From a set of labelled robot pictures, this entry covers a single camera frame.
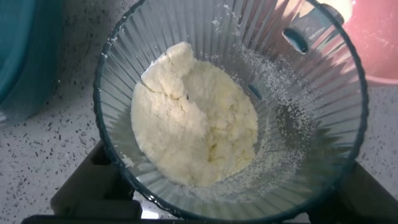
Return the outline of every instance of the speckled countertop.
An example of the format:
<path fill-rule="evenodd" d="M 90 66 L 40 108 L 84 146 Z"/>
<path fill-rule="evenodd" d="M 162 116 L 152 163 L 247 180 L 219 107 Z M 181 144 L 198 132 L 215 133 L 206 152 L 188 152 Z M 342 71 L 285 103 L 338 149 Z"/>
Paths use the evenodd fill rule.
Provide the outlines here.
<path fill-rule="evenodd" d="M 92 109 L 97 57 L 135 2 L 65 1 L 54 95 L 37 116 L 0 129 L 0 223 L 51 213 L 50 198 L 99 141 Z M 372 88 L 369 94 L 369 128 L 358 161 L 398 198 L 398 86 Z"/>

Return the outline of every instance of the white powder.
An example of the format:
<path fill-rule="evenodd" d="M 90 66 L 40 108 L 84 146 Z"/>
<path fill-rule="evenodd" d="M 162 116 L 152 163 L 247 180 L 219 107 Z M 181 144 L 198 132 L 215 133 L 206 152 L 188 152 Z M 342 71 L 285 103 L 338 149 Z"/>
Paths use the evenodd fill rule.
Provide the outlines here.
<path fill-rule="evenodd" d="M 132 96 L 140 149 L 171 181 L 207 186 L 254 158 L 257 114 L 248 96 L 219 68 L 196 61 L 180 43 L 146 71 Z"/>
<path fill-rule="evenodd" d="M 251 84 L 262 95 L 254 100 L 259 117 L 259 142 L 255 145 L 254 160 L 241 172 L 219 181 L 209 187 L 175 186 L 174 193 L 183 197 L 200 198 L 207 202 L 253 202 L 289 181 L 302 165 L 306 152 L 299 147 L 288 149 L 284 142 L 287 130 L 278 128 L 275 108 L 285 106 L 287 111 L 302 111 L 292 114 L 294 128 L 302 131 L 303 138 L 309 138 L 315 126 L 313 123 L 316 94 L 308 91 L 290 92 L 296 76 L 288 67 L 270 62 L 264 56 L 236 44 L 234 52 L 238 60 L 248 68 Z M 288 123 L 281 118 L 282 126 Z"/>

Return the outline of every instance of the crumbly white dough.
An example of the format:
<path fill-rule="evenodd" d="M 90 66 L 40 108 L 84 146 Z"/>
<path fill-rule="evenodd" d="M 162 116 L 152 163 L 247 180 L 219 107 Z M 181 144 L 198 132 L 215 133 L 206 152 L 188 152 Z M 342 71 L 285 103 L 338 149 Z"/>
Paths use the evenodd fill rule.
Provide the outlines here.
<path fill-rule="evenodd" d="M 171 181 L 207 186 L 255 156 L 257 113 L 222 70 L 198 61 L 188 43 L 167 49 L 132 95 L 140 149 Z"/>

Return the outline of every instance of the teal container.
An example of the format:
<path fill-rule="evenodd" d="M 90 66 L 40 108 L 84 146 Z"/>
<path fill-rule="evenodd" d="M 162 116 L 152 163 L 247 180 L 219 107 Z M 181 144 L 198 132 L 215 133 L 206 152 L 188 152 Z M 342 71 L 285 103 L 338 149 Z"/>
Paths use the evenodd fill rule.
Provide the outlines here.
<path fill-rule="evenodd" d="M 0 124 L 32 116 L 49 96 L 63 1 L 0 0 Z"/>

